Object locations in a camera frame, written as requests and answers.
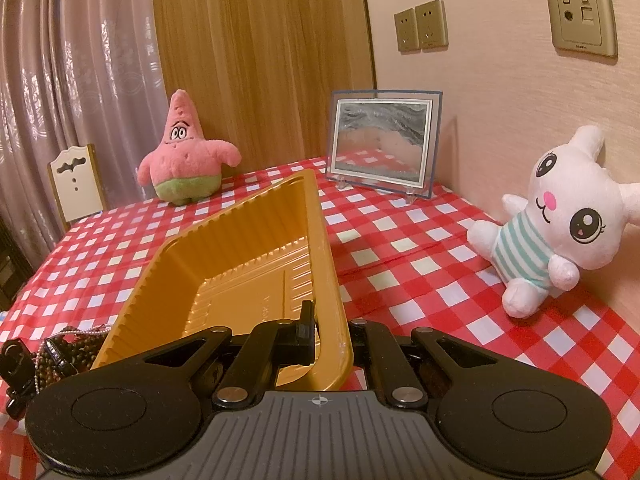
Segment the white chair back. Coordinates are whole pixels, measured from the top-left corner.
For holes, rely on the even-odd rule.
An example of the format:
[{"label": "white chair back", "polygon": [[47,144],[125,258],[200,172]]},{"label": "white chair back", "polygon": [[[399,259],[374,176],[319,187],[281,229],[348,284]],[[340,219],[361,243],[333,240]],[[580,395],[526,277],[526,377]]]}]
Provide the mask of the white chair back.
[{"label": "white chair back", "polygon": [[92,144],[71,146],[49,163],[49,177],[65,229],[106,209]]}]

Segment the crosshair symbol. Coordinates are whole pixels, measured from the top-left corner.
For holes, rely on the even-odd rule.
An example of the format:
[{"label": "crosshair symbol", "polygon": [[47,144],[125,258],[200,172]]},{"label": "crosshair symbol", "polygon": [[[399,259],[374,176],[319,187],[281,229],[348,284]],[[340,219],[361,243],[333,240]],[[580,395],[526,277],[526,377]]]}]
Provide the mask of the crosshair symbol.
[{"label": "crosshair symbol", "polygon": [[326,403],[329,402],[329,399],[327,399],[326,397],[323,397],[322,395],[318,395],[317,397],[314,397],[313,399],[311,399],[311,402],[314,403],[316,406],[324,406]]}]

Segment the curtain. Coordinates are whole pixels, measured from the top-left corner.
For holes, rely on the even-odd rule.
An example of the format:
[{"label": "curtain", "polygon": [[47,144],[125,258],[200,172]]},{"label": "curtain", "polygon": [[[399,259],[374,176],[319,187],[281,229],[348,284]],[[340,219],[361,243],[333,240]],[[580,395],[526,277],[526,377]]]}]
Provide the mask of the curtain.
[{"label": "curtain", "polygon": [[0,6],[0,215],[35,268],[63,235],[47,164],[92,142],[110,208],[150,198],[136,168],[168,104],[152,0]]}]

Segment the rabbit's ear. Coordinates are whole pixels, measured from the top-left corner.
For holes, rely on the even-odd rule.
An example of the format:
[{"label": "rabbit's ear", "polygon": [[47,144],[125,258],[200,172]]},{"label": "rabbit's ear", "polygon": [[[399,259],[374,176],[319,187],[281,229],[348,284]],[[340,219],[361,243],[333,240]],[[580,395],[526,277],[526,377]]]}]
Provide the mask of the rabbit's ear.
[{"label": "rabbit's ear", "polygon": [[597,126],[580,126],[569,141],[569,146],[574,146],[596,160],[602,148],[604,135]]},{"label": "rabbit's ear", "polygon": [[640,226],[640,182],[618,185],[625,204],[626,221]]}]

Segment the wall socket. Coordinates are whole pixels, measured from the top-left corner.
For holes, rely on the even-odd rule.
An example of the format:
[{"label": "wall socket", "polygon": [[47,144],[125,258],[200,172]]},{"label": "wall socket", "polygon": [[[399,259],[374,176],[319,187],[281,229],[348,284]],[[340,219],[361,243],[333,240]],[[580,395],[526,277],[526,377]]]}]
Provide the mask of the wall socket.
[{"label": "wall socket", "polygon": [[396,38],[400,52],[420,50],[418,29],[415,25],[415,9],[407,9],[394,15]]},{"label": "wall socket", "polygon": [[433,0],[415,7],[415,19],[418,25],[420,48],[447,46],[447,19],[442,0]]},{"label": "wall socket", "polygon": [[618,55],[611,0],[547,0],[551,38],[556,48]]}]

